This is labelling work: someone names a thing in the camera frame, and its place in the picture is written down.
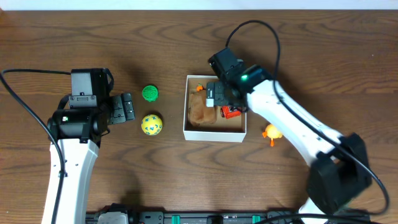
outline brown plush toy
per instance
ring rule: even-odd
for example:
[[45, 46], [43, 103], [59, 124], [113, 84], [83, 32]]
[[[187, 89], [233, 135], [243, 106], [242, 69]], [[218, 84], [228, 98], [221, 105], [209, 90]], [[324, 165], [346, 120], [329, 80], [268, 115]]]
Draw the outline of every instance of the brown plush toy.
[[206, 91], [191, 93], [189, 96], [188, 120], [193, 126], [216, 122], [216, 108], [206, 106]]

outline yellow ball with blue spots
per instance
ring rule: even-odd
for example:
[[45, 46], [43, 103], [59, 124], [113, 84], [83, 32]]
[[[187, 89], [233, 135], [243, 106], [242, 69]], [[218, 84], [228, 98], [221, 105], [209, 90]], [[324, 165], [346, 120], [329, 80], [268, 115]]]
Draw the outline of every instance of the yellow ball with blue spots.
[[163, 122], [160, 117], [150, 114], [144, 117], [141, 121], [141, 128], [147, 135], [157, 135], [163, 127]]

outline green bottle cap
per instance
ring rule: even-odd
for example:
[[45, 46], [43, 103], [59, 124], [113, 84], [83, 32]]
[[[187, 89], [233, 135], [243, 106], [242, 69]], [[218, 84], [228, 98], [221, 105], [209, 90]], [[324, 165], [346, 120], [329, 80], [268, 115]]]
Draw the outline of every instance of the green bottle cap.
[[159, 92], [157, 91], [155, 86], [147, 85], [142, 90], [142, 96], [144, 97], [145, 100], [147, 100], [149, 102], [153, 102], [159, 96]]

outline open box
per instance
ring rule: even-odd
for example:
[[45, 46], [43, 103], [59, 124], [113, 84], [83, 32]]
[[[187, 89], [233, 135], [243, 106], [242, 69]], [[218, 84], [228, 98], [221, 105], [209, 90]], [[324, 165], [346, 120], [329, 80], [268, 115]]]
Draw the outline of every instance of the open box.
[[246, 135], [246, 113], [241, 116], [226, 119], [221, 117], [220, 107], [216, 110], [217, 120], [213, 124], [193, 126], [188, 121], [189, 96], [196, 92], [196, 87], [201, 84], [206, 89], [208, 82], [217, 82], [217, 76], [188, 75], [185, 87], [185, 106], [183, 133], [185, 140], [191, 141], [224, 141], [242, 142]]

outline yellow rubber duck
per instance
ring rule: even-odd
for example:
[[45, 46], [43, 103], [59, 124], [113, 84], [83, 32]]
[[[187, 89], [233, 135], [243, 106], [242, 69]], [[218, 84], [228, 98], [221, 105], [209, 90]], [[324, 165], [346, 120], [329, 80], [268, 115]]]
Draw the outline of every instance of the yellow rubber duck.
[[268, 124], [268, 126], [266, 127], [266, 131], [264, 131], [262, 133], [262, 137], [266, 138], [266, 137], [271, 138], [271, 147], [274, 146], [274, 138], [281, 138], [283, 136], [283, 134], [278, 131], [278, 129], [276, 129], [276, 127], [273, 124]]

